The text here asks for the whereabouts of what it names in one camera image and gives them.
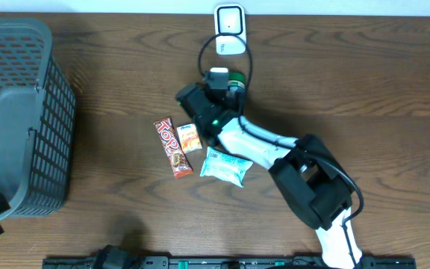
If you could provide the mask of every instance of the gray plastic basket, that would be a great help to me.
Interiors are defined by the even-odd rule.
[[[75,97],[35,19],[0,19],[0,192],[11,210],[42,216],[66,197]]]

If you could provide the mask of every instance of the snack packet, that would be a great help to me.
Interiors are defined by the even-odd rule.
[[[165,149],[165,153],[167,157],[169,157],[173,176],[179,179],[182,176],[193,173],[193,169],[188,163],[187,157],[182,152],[180,144],[175,137],[175,132],[172,127],[172,118],[163,118],[154,122],[154,125],[161,137],[163,149]]]
[[[199,133],[197,133],[197,128],[194,123],[177,127],[177,134],[184,153],[189,153],[202,148]]]
[[[243,177],[252,165],[253,161],[230,156],[209,146],[200,176],[215,176],[243,188]]]

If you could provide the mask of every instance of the white backdrop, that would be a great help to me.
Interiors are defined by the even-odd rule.
[[[247,14],[430,16],[430,0],[238,0]],[[0,11],[212,14],[217,0],[0,0]]]

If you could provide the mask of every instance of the wood grain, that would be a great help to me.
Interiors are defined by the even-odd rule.
[[[320,251],[316,235],[254,166],[240,189],[193,175],[174,180],[152,123],[189,119],[174,101],[199,81],[196,56],[211,16],[0,13],[34,17],[78,98],[69,199],[57,214],[7,219],[1,268],[85,256],[106,244],[134,252],[290,255]],[[430,268],[430,18],[248,16],[255,65],[246,114],[284,135],[319,135],[357,180],[366,208],[359,246],[412,255]],[[246,59],[204,66],[246,70]]]

